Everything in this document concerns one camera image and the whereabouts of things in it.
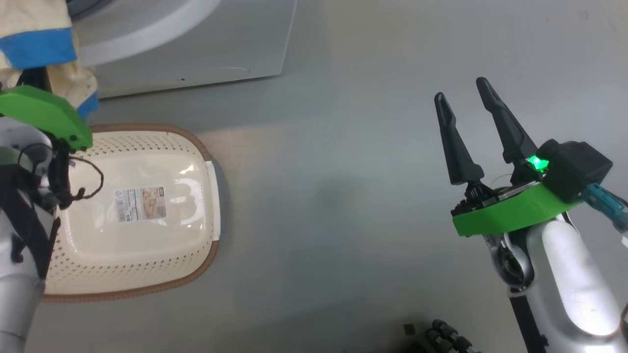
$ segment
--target product label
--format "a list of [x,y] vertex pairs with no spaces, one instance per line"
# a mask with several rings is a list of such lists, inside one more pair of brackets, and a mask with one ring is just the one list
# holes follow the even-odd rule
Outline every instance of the product label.
[[166,217],[166,197],[163,187],[146,187],[116,191],[118,222]]

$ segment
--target beige plastic basket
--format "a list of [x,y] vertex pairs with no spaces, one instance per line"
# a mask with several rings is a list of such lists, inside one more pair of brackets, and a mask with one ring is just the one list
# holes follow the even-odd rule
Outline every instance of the beige plastic basket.
[[[220,236],[212,158],[192,134],[171,126],[95,126],[77,156],[105,175],[93,198],[61,211],[45,300],[127,298],[184,285],[210,265]],[[70,167],[73,192],[100,184],[88,164]]]

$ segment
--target towel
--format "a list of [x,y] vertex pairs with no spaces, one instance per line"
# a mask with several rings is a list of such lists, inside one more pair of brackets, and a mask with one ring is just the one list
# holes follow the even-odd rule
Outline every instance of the towel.
[[22,70],[46,67],[52,93],[86,119],[98,108],[98,85],[76,47],[65,0],[0,0],[0,80],[14,87]]

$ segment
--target green light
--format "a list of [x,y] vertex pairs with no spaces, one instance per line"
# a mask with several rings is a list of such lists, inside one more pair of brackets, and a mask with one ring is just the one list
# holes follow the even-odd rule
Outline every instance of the green light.
[[549,161],[542,160],[541,158],[538,158],[537,156],[532,156],[528,158],[528,162],[532,165],[532,167],[536,171],[540,171],[540,172],[545,171],[545,169],[547,169],[548,164],[549,164]]

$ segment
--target floor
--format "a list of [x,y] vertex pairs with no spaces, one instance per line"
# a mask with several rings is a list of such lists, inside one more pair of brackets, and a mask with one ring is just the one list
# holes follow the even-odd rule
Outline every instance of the floor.
[[[198,280],[130,300],[42,305],[28,352],[386,352],[441,318],[524,352],[481,238],[460,239],[433,96],[486,183],[510,173],[474,80],[541,144],[588,141],[628,195],[628,8],[619,0],[301,0],[275,78],[107,100],[95,123],[173,124],[215,156],[220,250]],[[504,179],[495,184],[505,183]],[[628,249],[572,215],[621,304]]]

